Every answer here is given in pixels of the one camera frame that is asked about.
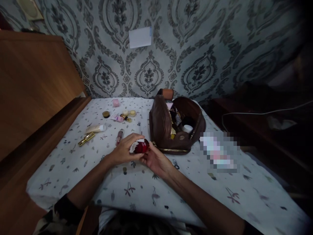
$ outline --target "charger cord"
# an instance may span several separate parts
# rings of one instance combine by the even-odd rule
[[[225,125],[224,125],[224,116],[225,116],[225,115],[229,115],[229,114],[265,115],[265,114],[270,114],[270,113],[275,113],[275,112],[280,112],[280,111],[287,111],[287,110],[297,109],[297,108],[300,108],[300,107],[305,106],[305,105],[307,105],[307,104],[309,104],[309,103],[312,103],[312,102],[313,102],[313,100],[311,100],[311,101],[309,101],[309,102],[306,102],[306,103],[304,103],[304,104],[301,104],[301,105],[299,105],[299,106],[296,106],[296,107],[294,107],[294,108],[278,109],[278,110],[270,111],[270,112],[267,112],[267,113],[227,113],[227,114],[223,114],[223,115],[222,115],[222,125],[223,125],[224,129],[228,132],[227,128],[226,128]]]

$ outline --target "bag handle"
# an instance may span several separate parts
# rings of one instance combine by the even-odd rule
[[[174,96],[174,90],[173,89],[159,89],[157,92],[157,95],[162,95],[165,100],[172,101]]]

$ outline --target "pixelated area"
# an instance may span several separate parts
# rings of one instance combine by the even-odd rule
[[[226,132],[204,132],[200,137],[200,150],[208,162],[207,173],[240,172],[240,146],[236,138]]]

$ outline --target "white paper note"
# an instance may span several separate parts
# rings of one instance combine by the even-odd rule
[[[128,35],[129,35],[129,47],[130,48],[151,45],[151,38],[152,38],[151,27],[131,30],[128,32]]]

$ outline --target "person's left hand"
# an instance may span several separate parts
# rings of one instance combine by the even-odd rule
[[[136,133],[132,133],[129,136],[126,136],[120,141],[112,153],[104,157],[104,160],[112,167],[122,163],[139,160],[144,155],[144,153],[131,154],[129,152],[130,146],[138,139],[144,139],[144,136]]]

